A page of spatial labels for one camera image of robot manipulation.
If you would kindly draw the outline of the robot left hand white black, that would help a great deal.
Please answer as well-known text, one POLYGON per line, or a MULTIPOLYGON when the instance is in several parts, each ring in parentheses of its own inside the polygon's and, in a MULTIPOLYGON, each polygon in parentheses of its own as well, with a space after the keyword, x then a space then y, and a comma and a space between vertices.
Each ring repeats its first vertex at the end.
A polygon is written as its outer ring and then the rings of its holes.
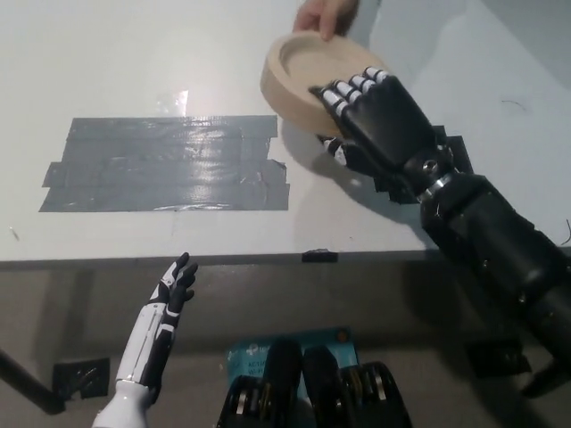
POLYGON ((160 389, 182 309, 194 297, 197 268, 185 252, 164 272, 139 311, 123 352, 118 381, 138 383, 152 392, 160 389))

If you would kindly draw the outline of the person bare hand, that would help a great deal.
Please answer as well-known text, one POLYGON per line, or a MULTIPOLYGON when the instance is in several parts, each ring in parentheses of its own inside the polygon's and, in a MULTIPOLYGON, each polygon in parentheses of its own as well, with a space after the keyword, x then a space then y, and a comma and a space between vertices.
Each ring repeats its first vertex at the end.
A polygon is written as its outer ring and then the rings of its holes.
POLYGON ((293 32, 317 31, 325 41, 344 36, 358 13, 358 0, 307 0, 298 8, 293 32))

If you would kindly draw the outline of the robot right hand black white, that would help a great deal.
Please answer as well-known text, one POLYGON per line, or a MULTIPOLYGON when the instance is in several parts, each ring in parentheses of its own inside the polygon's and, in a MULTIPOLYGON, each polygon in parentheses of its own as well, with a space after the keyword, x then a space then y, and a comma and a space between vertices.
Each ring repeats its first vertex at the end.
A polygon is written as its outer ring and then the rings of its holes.
POLYGON ((333 80, 309 92, 342 134, 319 140, 346 168, 370 177, 397 177, 411 185, 453 170, 429 119, 388 71, 368 67, 347 81, 333 80))

